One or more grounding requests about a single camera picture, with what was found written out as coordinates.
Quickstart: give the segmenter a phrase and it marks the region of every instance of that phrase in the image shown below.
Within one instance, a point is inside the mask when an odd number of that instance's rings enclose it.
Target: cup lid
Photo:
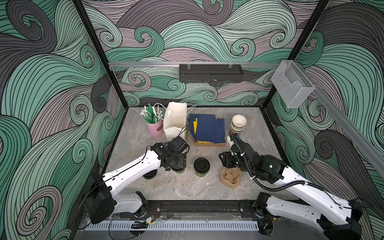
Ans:
[[[209,171],[210,164],[207,159],[200,157],[195,160],[193,167],[197,173],[206,174]]]

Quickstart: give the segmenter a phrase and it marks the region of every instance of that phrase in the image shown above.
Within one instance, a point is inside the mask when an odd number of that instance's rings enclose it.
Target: black frame post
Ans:
[[[263,111],[262,108],[260,108],[260,110],[261,110],[261,113],[263,115],[266,126],[268,127],[268,130],[272,135],[273,142],[276,145],[277,151],[279,152],[282,161],[284,161],[286,164],[288,164],[288,166],[291,167],[291,163],[289,162],[288,157],[285,154],[285,151],[283,149],[283,146],[281,145],[279,138],[277,137],[277,134],[275,133],[275,130],[272,126],[271,120],[268,117],[268,114],[266,113],[266,111]]]
[[[103,64],[105,71],[107,72],[108,77],[111,80],[111,82],[112,82],[112,84],[116,90],[116,93],[118,94],[118,96],[120,98],[122,105],[124,106],[124,109],[127,111],[128,110],[127,101],[125,100],[124,94],[122,93],[122,91],[119,87],[119,82],[116,79],[115,74],[109,68],[108,58],[105,55],[105,52],[104,52],[104,50],[103,50],[103,48],[99,42],[99,39],[97,38],[96,32],[92,26],[91,20],[89,19],[87,12],[85,11],[85,8],[84,8],[82,1],[81,0],[72,0],[72,2],[73,2],[74,6],[77,10],[77,13],[79,14],[79,16],[81,18],[81,21],[83,22],[85,30],[88,32],[89,38],[91,39],[97,54],[99,55],[101,63]]]
[[[299,37],[299,40],[297,40],[287,60],[295,60],[297,55],[299,55],[301,48],[304,46],[305,42],[310,37],[314,27],[319,21],[321,14],[327,7],[328,2],[329,0],[320,0],[318,2],[318,4],[316,5],[316,8],[313,10],[312,15],[308,19],[308,23],[307,25],[305,25],[304,30]],[[262,111],[264,111],[267,108],[268,104],[271,102],[273,96],[275,95],[275,92],[276,92],[276,88],[275,86],[272,86],[271,90],[269,91],[267,97],[263,102]]]

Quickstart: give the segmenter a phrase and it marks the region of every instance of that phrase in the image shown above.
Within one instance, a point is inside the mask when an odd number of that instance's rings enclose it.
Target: red wire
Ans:
[[[153,209],[150,209],[150,210],[153,211],[153,213],[155,214],[155,218],[156,218],[157,217],[157,213],[155,212],[155,210],[153,210]]]

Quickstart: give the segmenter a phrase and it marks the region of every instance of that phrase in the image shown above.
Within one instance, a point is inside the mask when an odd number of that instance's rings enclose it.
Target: green swirl pattern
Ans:
[[[296,61],[384,155],[384,3],[355,2],[325,10]],[[369,206],[362,239],[383,239],[384,180],[321,102],[310,95],[288,109],[275,94],[267,112],[292,167],[340,197],[358,197]]]
[[[313,4],[284,0],[140,0],[132,7],[129,0],[119,4],[87,1],[84,4],[109,61],[254,61],[286,60],[298,39],[300,23],[310,17]],[[265,88],[249,91],[239,84],[234,91],[220,94],[217,84],[177,85],[178,69],[114,68],[130,106],[170,101],[191,101],[197,105],[261,105],[272,87],[259,79],[272,69],[247,68],[247,81]],[[150,77],[130,82],[130,72]]]
[[[118,47],[120,31],[86,7],[103,43]],[[0,74],[0,238],[69,239],[78,195],[105,165],[124,108],[113,86],[97,84],[106,71],[71,0],[1,1],[0,21],[0,61],[12,66]]]

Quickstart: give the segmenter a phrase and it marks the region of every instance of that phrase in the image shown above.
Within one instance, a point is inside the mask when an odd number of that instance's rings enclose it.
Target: gray marble surface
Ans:
[[[157,142],[165,142],[165,135],[159,138],[151,138],[144,119],[140,116],[142,108],[130,108],[125,122],[121,128],[111,159],[107,166],[107,172],[124,166],[130,161],[144,154],[147,145]],[[270,154],[280,158],[272,136],[263,119],[259,108],[199,108],[192,113],[215,114],[217,118],[225,119],[226,132],[232,117],[240,114],[246,117],[247,124],[240,134],[243,141],[249,143],[260,155]],[[187,168],[181,174],[174,171],[165,171],[159,168],[157,175],[150,180],[139,178],[121,193],[141,191],[150,200],[253,200],[259,192],[265,192],[253,180],[247,172],[243,172],[243,178],[238,187],[230,189],[219,181],[219,174],[223,169],[218,157],[219,153],[229,151],[229,143],[226,147],[195,147],[193,138],[188,138],[191,146],[187,154]],[[210,162],[210,170],[205,177],[198,177],[193,168],[193,162],[198,157],[204,157]],[[282,199],[298,199],[286,190],[274,193]]]

